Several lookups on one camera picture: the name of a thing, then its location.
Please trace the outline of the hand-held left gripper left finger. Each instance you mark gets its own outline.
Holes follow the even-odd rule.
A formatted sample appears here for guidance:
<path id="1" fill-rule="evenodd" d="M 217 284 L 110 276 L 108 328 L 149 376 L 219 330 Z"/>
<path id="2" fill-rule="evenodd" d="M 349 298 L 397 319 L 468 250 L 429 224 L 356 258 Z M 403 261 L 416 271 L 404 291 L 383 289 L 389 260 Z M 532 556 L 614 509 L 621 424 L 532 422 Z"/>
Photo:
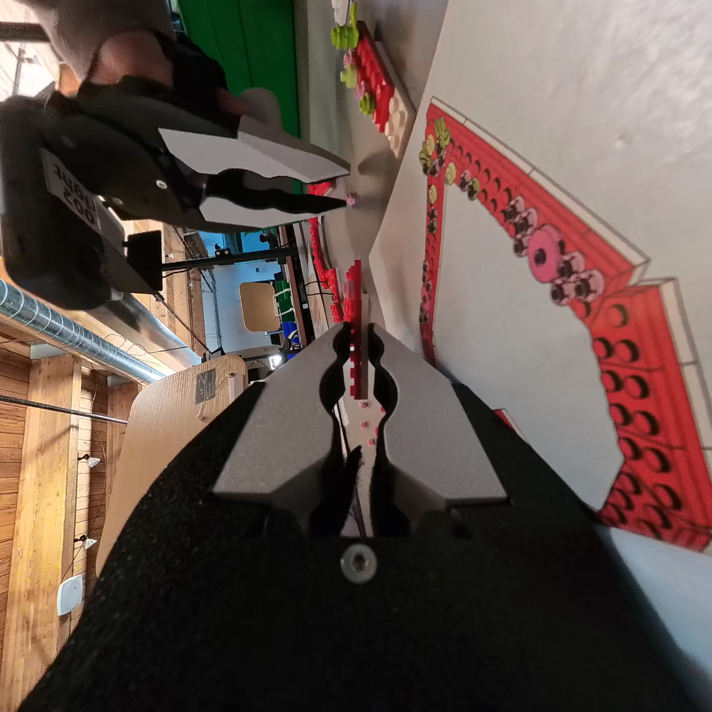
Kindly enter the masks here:
<path id="1" fill-rule="evenodd" d="M 334 408 L 345 393 L 351 325 L 339 323 L 259 384 L 219 474 L 218 497 L 287 511 L 316 537 L 338 537 L 353 500 L 353 451 Z"/>

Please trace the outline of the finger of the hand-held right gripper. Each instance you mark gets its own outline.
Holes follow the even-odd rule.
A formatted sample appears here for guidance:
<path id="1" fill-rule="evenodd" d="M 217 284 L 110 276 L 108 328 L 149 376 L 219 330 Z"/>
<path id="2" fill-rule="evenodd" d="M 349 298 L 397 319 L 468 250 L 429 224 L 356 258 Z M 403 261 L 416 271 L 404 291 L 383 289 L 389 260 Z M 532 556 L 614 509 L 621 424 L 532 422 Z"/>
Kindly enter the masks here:
<path id="1" fill-rule="evenodd" d="M 207 178 L 200 212 L 207 222 L 244 231 L 294 224 L 346 207 L 344 199 L 293 193 L 287 177 L 269 179 L 247 170 L 225 170 Z"/>
<path id="2" fill-rule="evenodd" d="M 270 139 L 241 133 L 225 138 L 176 129 L 158 130 L 168 152 L 193 171 L 217 175 L 239 169 L 266 179 L 289 177 L 306 184 L 326 182 L 351 173 L 348 163 Z"/>

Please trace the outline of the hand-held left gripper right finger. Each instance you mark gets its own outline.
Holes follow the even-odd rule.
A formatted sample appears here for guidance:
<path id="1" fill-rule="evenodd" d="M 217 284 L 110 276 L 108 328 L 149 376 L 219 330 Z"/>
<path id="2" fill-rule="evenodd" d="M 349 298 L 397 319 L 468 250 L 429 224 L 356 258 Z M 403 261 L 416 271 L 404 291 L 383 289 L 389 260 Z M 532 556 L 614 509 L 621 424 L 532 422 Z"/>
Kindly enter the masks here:
<path id="1" fill-rule="evenodd" d="M 368 328 L 368 357 L 385 411 L 369 492 L 375 536 L 408 536 L 431 512 L 505 503 L 453 383 L 376 324 Z"/>

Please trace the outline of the red lego plate strip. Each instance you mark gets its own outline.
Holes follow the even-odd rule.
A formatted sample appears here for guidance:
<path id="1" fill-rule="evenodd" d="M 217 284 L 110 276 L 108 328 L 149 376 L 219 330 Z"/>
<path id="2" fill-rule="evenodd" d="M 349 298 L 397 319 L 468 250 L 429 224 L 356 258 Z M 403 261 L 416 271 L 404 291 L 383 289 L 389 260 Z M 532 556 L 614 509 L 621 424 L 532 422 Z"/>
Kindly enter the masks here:
<path id="1" fill-rule="evenodd" d="M 362 291 L 362 263 L 356 260 L 343 280 L 343 315 L 351 326 L 350 395 L 365 401 L 369 392 L 369 297 Z"/>

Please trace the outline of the person's right forearm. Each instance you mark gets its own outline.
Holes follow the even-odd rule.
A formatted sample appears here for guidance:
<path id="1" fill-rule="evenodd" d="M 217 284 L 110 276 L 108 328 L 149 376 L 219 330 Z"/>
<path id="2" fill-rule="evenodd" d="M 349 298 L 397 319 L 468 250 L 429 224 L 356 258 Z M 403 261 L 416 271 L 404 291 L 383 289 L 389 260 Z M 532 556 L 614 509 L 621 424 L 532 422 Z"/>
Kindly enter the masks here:
<path id="1" fill-rule="evenodd" d="M 164 1 L 26 1 L 58 57 L 85 78 L 102 45 L 127 31 L 176 40 Z"/>

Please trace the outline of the group of pink lego studs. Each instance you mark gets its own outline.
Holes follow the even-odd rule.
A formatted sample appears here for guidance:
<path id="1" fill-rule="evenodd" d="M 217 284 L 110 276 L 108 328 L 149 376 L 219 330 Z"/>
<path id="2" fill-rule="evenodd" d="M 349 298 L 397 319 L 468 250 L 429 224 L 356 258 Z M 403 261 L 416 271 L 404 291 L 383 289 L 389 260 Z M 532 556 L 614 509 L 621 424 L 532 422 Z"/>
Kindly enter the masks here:
<path id="1" fill-rule="evenodd" d="M 385 418 L 385 408 L 374 398 L 358 402 L 357 423 L 360 434 L 369 448 L 375 448 L 378 442 L 379 427 Z"/>

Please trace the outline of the lego instruction booklet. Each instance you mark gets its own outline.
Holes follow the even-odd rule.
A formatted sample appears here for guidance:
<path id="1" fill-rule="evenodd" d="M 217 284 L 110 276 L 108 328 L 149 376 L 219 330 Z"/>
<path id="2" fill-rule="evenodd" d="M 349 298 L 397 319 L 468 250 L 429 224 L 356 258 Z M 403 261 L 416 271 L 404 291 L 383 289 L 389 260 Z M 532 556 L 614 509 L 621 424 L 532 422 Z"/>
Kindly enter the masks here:
<path id="1" fill-rule="evenodd" d="M 711 2 L 450 1 L 386 329 L 609 530 L 711 710 Z"/>

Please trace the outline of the red lego strip with flowers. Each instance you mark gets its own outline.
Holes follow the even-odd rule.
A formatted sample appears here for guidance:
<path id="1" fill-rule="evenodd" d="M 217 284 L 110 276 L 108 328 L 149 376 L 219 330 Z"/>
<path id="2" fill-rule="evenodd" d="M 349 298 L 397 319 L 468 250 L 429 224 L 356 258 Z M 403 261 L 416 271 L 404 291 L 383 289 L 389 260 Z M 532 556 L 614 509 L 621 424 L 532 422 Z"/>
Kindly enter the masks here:
<path id="1" fill-rule="evenodd" d="M 416 112 L 381 42 L 357 17 L 355 1 L 331 2 L 334 27 L 330 40 L 341 52 L 340 81 L 357 99 L 361 113 L 385 136 L 389 149 L 401 159 Z"/>

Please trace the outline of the person's right hand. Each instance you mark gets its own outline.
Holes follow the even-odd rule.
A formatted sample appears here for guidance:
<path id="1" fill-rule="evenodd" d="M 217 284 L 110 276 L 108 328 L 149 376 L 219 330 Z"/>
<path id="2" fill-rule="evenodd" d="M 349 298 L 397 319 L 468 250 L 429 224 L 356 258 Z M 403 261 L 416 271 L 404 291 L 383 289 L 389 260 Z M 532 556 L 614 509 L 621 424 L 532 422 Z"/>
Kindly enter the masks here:
<path id="1" fill-rule="evenodd" d="M 205 104 L 208 111 L 249 114 L 248 106 L 228 91 L 218 62 L 185 38 L 168 40 L 158 33 L 137 29 L 106 40 L 85 83 L 116 85 L 126 77 L 160 87 L 193 105 Z"/>

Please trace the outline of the black tripod stand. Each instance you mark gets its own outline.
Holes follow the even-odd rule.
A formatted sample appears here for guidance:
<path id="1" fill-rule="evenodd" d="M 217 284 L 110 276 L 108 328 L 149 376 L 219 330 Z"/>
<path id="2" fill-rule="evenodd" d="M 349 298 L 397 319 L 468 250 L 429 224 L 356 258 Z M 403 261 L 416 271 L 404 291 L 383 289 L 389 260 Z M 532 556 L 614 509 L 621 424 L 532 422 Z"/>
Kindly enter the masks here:
<path id="1" fill-rule="evenodd" d="M 172 272 L 200 270 L 205 271 L 217 266 L 232 266 L 239 263 L 275 260 L 285 263 L 288 257 L 298 257 L 296 245 L 264 251 L 228 254 L 220 251 L 217 255 L 183 261 L 162 262 L 163 235 L 160 230 L 143 231 L 130 234 L 123 242 L 125 259 L 129 265 L 144 277 L 167 276 Z"/>

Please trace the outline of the small hanging wooden panel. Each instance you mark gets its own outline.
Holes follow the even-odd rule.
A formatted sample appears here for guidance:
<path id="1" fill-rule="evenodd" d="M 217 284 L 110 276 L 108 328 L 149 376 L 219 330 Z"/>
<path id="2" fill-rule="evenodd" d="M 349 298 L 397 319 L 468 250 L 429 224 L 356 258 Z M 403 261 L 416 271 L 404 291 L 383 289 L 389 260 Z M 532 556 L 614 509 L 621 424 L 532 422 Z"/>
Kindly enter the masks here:
<path id="1" fill-rule="evenodd" d="M 275 333 L 280 329 L 276 292 L 271 283 L 243 282 L 238 293 L 244 327 L 249 333 Z"/>

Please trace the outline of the green baseplate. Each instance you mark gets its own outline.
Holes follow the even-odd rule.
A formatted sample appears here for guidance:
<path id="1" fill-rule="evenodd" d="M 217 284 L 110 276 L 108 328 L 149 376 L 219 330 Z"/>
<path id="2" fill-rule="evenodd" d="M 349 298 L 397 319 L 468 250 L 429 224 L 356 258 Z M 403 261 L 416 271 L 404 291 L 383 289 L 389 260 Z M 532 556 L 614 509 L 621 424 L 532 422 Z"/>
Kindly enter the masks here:
<path id="1" fill-rule="evenodd" d="M 294 3 L 176 1 L 186 35 L 223 67 L 230 91 L 270 90 L 283 127 L 300 137 Z"/>

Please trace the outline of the black rod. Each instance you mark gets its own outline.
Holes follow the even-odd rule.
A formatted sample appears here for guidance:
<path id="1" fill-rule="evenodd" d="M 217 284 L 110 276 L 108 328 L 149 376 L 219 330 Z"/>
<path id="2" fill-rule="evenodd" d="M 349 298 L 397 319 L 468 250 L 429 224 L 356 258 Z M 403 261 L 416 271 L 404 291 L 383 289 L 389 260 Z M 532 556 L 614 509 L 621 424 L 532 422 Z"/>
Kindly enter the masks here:
<path id="1" fill-rule="evenodd" d="M 22 406 L 22 407 L 25 407 L 28 409 L 43 410 L 46 412 L 54 412 L 54 413 L 59 413 L 59 414 L 67 414 L 70 416 L 76 416 L 81 419 L 90 419 L 90 420 L 98 421 L 98 422 L 116 423 L 116 424 L 120 424 L 120 425 L 128 424 L 128 420 L 115 418 L 115 417 L 111 417 L 111 416 L 104 415 L 104 414 L 80 411 L 77 409 L 71 409 L 71 408 L 57 406 L 57 405 L 49 405 L 49 404 L 45 404 L 45 403 L 41 403 L 41 402 L 34 402 L 31 400 L 27 400 L 27 399 L 17 398 L 14 396 L 1 395 L 1 403 L 8 404 L 8 405 L 14 405 L 14 406 Z"/>

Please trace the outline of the red lego heart frame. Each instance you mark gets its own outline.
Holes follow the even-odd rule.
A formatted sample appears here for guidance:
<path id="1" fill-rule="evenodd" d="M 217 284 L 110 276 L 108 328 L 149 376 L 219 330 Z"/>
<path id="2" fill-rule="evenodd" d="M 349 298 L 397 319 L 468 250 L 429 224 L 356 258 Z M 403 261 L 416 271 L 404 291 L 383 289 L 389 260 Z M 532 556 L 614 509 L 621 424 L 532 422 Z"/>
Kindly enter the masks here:
<path id="1" fill-rule="evenodd" d="M 309 218 L 308 224 L 313 266 L 316 270 L 317 283 L 322 291 L 331 295 L 332 303 L 330 312 L 334 323 L 340 323 L 344 320 L 344 316 L 339 282 L 335 268 L 328 268 L 325 261 L 320 233 L 320 218 Z"/>

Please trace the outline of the silver ventilation duct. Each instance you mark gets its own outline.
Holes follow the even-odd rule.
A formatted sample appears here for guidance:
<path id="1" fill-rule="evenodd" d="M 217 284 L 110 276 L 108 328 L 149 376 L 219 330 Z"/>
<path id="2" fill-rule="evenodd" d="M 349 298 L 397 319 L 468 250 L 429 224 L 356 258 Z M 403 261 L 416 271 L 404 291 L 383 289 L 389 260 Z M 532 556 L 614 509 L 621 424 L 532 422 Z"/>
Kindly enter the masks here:
<path id="1" fill-rule="evenodd" d="M 1 324 L 27 330 L 30 340 L 144 385 L 164 378 L 165 369 L 201 365 L 200 356 L 132 296 L 77 316 L 84 323 L 1 280 Z"/>

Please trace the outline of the white wall device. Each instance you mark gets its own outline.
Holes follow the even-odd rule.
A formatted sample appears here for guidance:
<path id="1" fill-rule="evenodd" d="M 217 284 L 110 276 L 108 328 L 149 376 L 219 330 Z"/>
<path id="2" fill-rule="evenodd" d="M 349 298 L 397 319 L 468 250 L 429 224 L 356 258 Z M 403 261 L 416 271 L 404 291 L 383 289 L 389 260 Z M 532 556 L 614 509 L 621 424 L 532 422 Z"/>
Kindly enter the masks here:
<path id="1" fill-rule="evenodd" d="M 63 617 L 74 611 L 84 597 L 84 574 L 76 574 L 65 579 L 58 588 L 56 612 Z"/>

